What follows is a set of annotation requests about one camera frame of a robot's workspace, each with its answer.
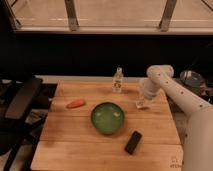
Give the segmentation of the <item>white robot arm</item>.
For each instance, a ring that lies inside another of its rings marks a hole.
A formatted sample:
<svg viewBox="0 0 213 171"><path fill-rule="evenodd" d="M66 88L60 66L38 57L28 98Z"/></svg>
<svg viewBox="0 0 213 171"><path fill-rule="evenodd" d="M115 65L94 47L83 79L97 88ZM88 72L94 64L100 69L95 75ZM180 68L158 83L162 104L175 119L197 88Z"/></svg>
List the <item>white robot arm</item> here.
<svg viewBox="0 0 213 171"><path fill-rule="evenodd" d="M173 80L171 65L152 65L139 80L139 104L154 99L159 90L181 108L188 118L182 171L213 171L213 105Z"/></svg>

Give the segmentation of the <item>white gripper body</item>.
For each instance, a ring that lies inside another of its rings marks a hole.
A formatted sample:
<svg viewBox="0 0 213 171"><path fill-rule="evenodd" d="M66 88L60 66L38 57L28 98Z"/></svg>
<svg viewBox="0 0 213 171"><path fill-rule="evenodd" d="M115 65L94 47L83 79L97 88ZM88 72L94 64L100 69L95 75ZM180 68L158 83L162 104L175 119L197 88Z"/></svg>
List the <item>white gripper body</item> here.
<svg viewBox="0 0 213 171"><path fill-rule="evenodd" d="M139 80L139 97L152 100L158 95L160 87L149 78Z"/></svg>

